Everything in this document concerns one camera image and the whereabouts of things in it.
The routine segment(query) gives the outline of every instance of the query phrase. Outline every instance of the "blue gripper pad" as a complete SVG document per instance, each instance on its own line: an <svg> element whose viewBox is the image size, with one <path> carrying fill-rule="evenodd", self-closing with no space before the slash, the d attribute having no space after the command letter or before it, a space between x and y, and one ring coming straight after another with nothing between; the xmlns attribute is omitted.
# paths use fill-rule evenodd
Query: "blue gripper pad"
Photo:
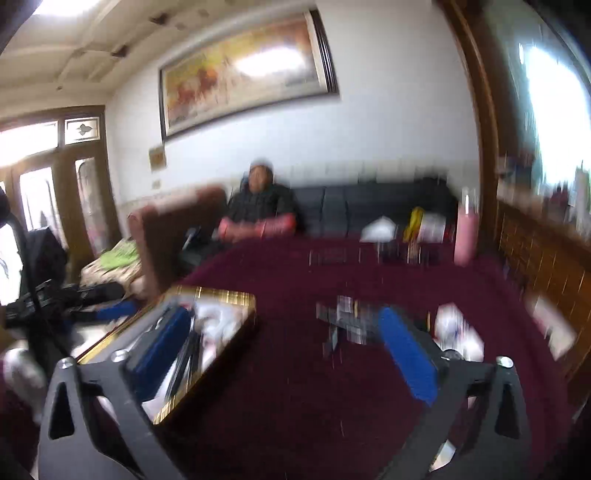
<svg viewBox="0 0 591 480"><path fill-rule="evenodd" d="M150 344L140 358L136 361L130 358L128 361L128 379L140 402L154 398L185 343L190 328L191 313L183 307L176 307L165 314L158 329L143 334L152 337L147 339Z"/></svg>
<svg viewBox="0 0 591 480"><path fill-rule="evenodd" d="M431 406L437 398L437 370L425 351L400 315L390 308L379 312L379 329L413 397Z"/></svg>

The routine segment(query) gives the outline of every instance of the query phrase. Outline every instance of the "brown armchair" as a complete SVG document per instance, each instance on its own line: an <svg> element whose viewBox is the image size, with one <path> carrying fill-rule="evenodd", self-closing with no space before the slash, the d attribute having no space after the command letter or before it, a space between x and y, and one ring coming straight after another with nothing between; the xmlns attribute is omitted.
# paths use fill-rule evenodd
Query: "brown armchair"
<svg viewBox="0 0 591 480"><path fill-rule="evenodd" d="M157 298L178 280L177 258L188 228L200 226L205 235L211 235L226 204L225 190L214 185L197 189L182 199L146 205L128 216L149 300Z"/></svg>

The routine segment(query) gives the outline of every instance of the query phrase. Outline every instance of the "pink tumbler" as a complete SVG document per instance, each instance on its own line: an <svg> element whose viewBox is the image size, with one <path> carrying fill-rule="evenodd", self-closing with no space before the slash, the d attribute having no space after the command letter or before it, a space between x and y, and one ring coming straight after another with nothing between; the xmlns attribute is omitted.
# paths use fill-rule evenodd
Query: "pink tumbler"
<svg viewBox="0 0 591 480"><path fill-rule="evenodd" d="M462 201L457 212L456 250L453 261L465 267L476 254L478 240L478 203L474 190L462 189Z"/></svg>

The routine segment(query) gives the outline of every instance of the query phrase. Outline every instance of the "person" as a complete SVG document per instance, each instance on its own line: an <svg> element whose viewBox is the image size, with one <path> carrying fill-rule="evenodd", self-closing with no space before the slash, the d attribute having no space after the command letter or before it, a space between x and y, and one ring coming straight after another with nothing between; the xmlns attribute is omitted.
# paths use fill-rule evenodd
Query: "person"
<svg viewBox="0 0 591 480"><path fill-rule="evenodd" d="M292 191L274 183L269 164L254 162L248 182L230 199L228 213L217 231L223 242L230 243L246 238L293 235L296 231L296 203Z"/></svg>

